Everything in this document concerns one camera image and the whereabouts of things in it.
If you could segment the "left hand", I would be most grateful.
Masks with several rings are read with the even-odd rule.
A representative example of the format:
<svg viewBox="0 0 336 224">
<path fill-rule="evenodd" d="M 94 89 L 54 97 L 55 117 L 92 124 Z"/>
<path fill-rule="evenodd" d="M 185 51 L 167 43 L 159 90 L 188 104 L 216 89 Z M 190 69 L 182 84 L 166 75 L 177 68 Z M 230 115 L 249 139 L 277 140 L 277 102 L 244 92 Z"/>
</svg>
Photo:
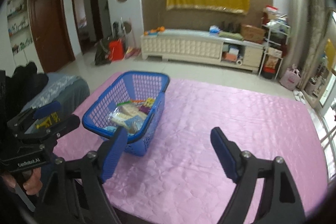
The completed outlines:
<svg viewBox="0 0 336 224">
<path fill-rule="evenodd" d="M 5 172 L 1 174 L 1 177 L 5 184 L 10 188 L 15 188 L 16 186 L 16 180 L 11 174 Z M 42 182 L 41 182 L 41 168 L 35 168 L 32 171 L 31 176 L 29 179 L 23 183 L 23 188 L 26 191 L 26 194 L 29 196 L 36 195 L 40 192 L 42 189 Z"/>
</svg>

